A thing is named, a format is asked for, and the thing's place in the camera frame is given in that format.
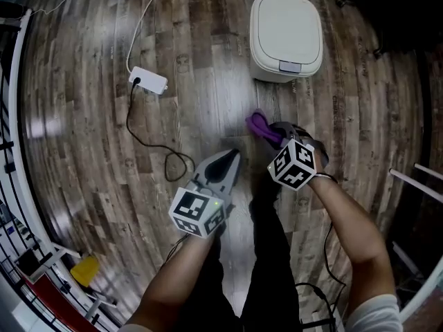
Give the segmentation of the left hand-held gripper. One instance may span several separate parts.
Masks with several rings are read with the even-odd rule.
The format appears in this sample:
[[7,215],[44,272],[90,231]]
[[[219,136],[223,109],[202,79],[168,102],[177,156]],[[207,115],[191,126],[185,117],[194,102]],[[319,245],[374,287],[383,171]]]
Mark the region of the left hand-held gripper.
[[199,163],[185,187],[179,187],[169,209],[175,226],[208,238],[233,211],[231,196],[241,165],[239,150],[220,151]]

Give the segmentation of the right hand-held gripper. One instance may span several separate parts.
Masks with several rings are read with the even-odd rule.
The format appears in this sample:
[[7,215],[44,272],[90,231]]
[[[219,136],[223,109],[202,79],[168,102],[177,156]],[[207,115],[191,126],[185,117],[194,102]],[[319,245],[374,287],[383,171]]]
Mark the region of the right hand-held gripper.
[[268,165],[271,178],[291,190],[299,190],[320,173],[316,169],[314,148],[300,142],[290,122],[274,122],[270,130],[277,136],[277,140],[268,141],[275,153]]

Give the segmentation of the person's right hand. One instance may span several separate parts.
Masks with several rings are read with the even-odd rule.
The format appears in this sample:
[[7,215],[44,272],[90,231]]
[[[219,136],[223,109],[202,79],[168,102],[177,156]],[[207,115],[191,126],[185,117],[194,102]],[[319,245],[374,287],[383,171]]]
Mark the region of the person's right hand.
[[310,145],[314,148],[316,169],[319,172],[322,172],[329,163],[329,156],[327,155],[324,144],[321,141],[312,138],[312,136],[303,128],[295,126],[295,130],[302,144]]

